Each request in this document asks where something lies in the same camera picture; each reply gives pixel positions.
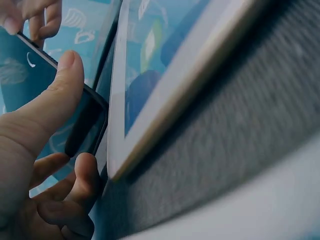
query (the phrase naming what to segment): blue screen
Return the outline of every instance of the blue screen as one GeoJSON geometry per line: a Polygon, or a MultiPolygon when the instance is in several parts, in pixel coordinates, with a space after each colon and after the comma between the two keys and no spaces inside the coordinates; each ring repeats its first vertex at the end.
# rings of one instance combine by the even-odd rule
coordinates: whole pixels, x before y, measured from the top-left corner
{"type": "Polygon", "coordinates": [[[209,1],[130,1],[125,67],[125,135],[209,1]]]}

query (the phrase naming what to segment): tablet frame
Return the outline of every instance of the tablet frame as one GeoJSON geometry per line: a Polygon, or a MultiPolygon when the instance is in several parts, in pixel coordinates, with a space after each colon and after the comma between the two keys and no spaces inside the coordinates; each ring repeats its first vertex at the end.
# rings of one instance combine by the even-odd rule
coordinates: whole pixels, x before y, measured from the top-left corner
{"type": "Polygon", "coordinates": [[[270,1],[211,0],[181,44],[126,136],[125,69],[130,1],[123,1],[118,21],[109,102],[109,178],[118,180],[147,154],[208,81],[209,76],[212,76],[231,53],[270,1]]]}

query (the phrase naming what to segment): smartphone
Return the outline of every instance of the smartphone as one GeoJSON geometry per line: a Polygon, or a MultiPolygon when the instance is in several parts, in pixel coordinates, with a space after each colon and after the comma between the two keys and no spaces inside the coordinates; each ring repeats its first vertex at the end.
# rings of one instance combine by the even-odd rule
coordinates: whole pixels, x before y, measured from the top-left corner
{"type": "MultiPolygon", "coordinates": [[[[41,94],[55,79],[58,63],[22,33],[0,28],[0,109],[12,112],[41,94]]],[[[108,103],[87,85],[73,116],[49,139],[39,158],[64,152],[95,154],[108,124],[108,103]]],[[[74,160],[54,177],[64,178],[74,160]]]]}

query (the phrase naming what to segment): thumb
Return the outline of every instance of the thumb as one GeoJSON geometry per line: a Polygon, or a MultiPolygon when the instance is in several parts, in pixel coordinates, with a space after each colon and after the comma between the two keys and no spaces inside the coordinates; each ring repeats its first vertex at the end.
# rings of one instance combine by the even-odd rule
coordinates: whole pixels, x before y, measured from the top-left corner
{"type": "Polygon", "coordinates": [[[11,34],[16,34],[23,25],[22,13],[12,0],[0,0],[0,26],[11,34]]]}

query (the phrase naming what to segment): finger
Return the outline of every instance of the finger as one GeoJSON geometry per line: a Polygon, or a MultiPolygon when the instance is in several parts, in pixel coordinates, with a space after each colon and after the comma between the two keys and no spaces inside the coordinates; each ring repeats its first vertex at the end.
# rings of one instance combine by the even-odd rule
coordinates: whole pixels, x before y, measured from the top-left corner
{"type": "Polygon", "coordinates": [[[23,18],[19,9],[11,0],[0,1],[0,26],[11,34],[16,34],[23,24],[23,18]]]}
{"type": "Polygon", "coordinates": [[[68,194],[70,193],[71,189],[73,188],[76,180],[76,174],[73,171],[70,173],[66,178],[59,181],[54,186],[48,188],[44,192],[38,194],[33,199],[37,202],[43,201],[63,201],[68,194]]]}
{"type": "Polygon", "coordinates": [[[48,177],[61,169],[70,158],[64,153],[54,153],[37,160],[33,165],[33,174],[29,189],[42,184],[48,177]]]}
{"type": "Polygon", "coordinates": [[[37,210],[47,223],[64,226],[61,233],[67,240],[90,240],[94,234],[94,223],[76,202],[44,202],[38,205],[37,210]]]}
{"type": "Polygon", "coordinates": [[[66,200],[80,204],[89,213],[100,189],[96,158],[89,153],[80,154],[75,161],[74,171],[75,183],[66,200]]]}
{"type": "Polygon", "coordinates": [[[22,10],[23,19],[30,19],[44,11],[47,7],[57,2],[57,0],[23,0],[18,3],[22,10]]]}
{"type": "Polygon", "coordinates": [[[29,19],[29,32],[30,39],[37,46],[42,49],[44,47],[44,40],[42,40],[39,36],[40,29],[45,25],[45,14],[44,12],[33,16],[29,19]]]}
{"type": "Polygon", "coordinates": [[[39,38],[47,39],[55,36],[61,26],[62,21],[62,1],[48,6],[45,10],[46,24],[39,30],[39,38]]]}
{"type": "Polygon", "coordinates": [[[0,116],[0,136],[22,148],[24,161],[32,165],[50,136],[74,113],[81,99],[84,72],[81,58],[73,51],[59,62],[53,83],[41,95],[14,112],[0,116]]]}

